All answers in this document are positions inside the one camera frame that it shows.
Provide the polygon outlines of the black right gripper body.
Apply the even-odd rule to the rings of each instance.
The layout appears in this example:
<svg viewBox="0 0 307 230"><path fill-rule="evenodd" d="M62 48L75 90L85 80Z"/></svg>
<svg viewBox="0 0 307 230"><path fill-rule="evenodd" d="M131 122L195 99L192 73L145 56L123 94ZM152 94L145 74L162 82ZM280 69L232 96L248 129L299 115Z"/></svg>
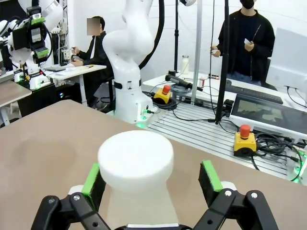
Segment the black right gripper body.
<svg viewBox="0 0 307 230"><path fill-rule="evenodd" d="M28 48L32 51L43 47L43 26L27 24L13 30L13 47L15 50Z"/></svg>

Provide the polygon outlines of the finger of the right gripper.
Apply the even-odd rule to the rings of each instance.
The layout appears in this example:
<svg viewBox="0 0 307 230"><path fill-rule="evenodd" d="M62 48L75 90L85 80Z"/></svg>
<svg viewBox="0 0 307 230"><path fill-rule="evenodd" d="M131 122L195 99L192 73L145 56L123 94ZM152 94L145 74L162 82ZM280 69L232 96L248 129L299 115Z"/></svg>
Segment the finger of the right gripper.
<svg viewBox="0 0 307 230"><path fill-rule="evenodd" d="M48 57L48 48L46 48L45 46L36 47L34 48L33 52L34 52L33 57L36 59L42 59Z"/></svg>
<svg viewBox="0 0 307 230"><path fill-rule="evenodd" d="M26 8L27 16L30 19L30 24L44 23L45 17L42 16L42 10L40 6L31 6Z"/></svg>

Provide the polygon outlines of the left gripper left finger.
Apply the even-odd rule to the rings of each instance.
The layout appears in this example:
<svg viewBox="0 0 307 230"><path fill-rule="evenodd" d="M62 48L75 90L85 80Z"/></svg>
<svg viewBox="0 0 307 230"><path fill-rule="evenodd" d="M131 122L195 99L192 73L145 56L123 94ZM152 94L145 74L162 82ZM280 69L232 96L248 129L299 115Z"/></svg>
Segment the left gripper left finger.
<svg viewBox="0 0 307 230"><path fill-rule="evenodd" d="M31 229L67 230L72 223L81 223L85 230L110 229L98 213L105 187L99 164L94 163L80 192L42 199Z"/></svg>

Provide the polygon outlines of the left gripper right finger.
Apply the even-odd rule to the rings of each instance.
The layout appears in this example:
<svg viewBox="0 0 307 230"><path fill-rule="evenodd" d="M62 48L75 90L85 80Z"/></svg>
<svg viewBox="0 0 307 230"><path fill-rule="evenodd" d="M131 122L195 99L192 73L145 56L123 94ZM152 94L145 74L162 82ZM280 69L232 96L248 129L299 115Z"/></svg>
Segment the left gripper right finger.
<svg viewBox="0 0 307 230"><path fill-rule="evenodd" d="M234 219L242 230L277 230L278 226L264 194L259 190L245 195L223 188L210 160L200 164L199 183L208 209L195 230L219 230L226 219Z"/></svg>

